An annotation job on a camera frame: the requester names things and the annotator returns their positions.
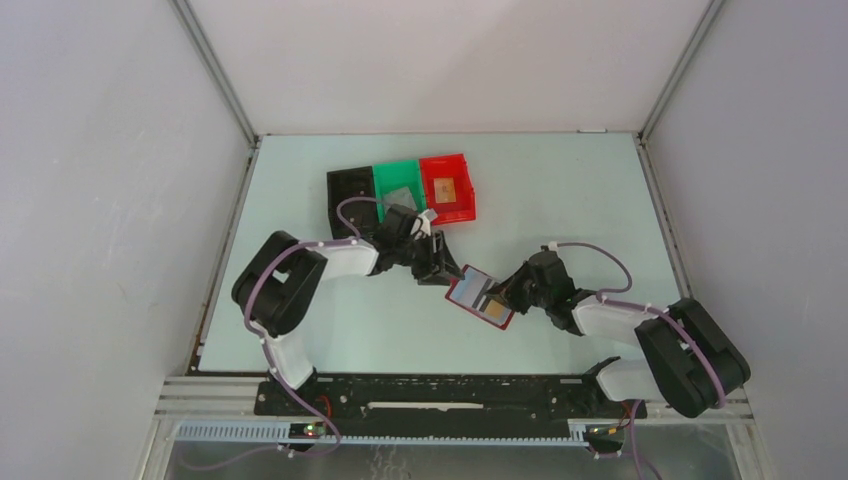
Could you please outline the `red leather card holder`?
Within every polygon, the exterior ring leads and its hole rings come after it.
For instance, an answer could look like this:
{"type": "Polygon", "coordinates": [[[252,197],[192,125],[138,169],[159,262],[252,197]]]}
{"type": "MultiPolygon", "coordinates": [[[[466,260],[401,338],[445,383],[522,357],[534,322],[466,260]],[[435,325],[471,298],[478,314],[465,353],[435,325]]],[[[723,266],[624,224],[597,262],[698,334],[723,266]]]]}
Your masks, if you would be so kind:
{"type": "Polygon", "coordinates": [[[463,278],[452,282],[445,299],[477,319],[501,331],[506,330],[515,312],[487,295],[498,280],[468,264],[462,268],[462,273],[463,278]]]}

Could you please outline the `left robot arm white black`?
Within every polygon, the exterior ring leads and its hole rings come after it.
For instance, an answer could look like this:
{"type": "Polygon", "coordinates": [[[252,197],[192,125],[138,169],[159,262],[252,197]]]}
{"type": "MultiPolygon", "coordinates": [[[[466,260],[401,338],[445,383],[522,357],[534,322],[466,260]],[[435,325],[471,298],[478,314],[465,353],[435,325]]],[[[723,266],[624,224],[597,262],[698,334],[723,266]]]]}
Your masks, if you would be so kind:
{"type": "Polygon", "coordinates": [[[435,217],[432,210],[418,213],[392,204],[368,235],[355,230],[348,238],[301,241],[276,231],[238,277],[231,297],[282,385],[277,402],[290,415],[304,416],[316,403],[316,390],[306,382],[315,366],[300,324],[322,282],[375,276],[394,266],[408,268],[420,285],[450,286],[463,279],[443,232],[432,227],[435,217]]]}

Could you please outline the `orange tan credit card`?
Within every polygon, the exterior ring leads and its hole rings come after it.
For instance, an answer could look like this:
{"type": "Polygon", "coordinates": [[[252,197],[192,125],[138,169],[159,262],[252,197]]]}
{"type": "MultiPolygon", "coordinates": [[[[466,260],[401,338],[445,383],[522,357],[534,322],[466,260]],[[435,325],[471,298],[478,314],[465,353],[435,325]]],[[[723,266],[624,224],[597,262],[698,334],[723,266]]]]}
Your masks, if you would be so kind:
{"type": "Polygon", "coordinates": [[[504,328],[509,323],[513,315],[512,310],[491,299],[487,299],[481,304],[480,311],[485,321],[497,326],[498,328],[504,328]]]}

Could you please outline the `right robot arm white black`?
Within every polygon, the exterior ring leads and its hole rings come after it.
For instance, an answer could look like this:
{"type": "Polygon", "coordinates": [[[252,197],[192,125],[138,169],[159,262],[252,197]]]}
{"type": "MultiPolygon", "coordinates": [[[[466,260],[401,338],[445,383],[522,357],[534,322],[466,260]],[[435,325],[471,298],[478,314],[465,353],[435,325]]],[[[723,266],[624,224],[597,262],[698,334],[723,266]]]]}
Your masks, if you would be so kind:
{"type": "Polygon", "coordinates": [[[622,401],[664,402],[686,418],[721,409],[751,378],[751,368],[707,309],[682,297],[667,307],[615,299],[614,287],[580,288],[551,244],[524,261],[485,295],[524,314],[545,312],[572,335],[600,337],[637,348],[636,360],[610,359],[590,373],[581,392],[585,411],[606,418],[622,401]]]}

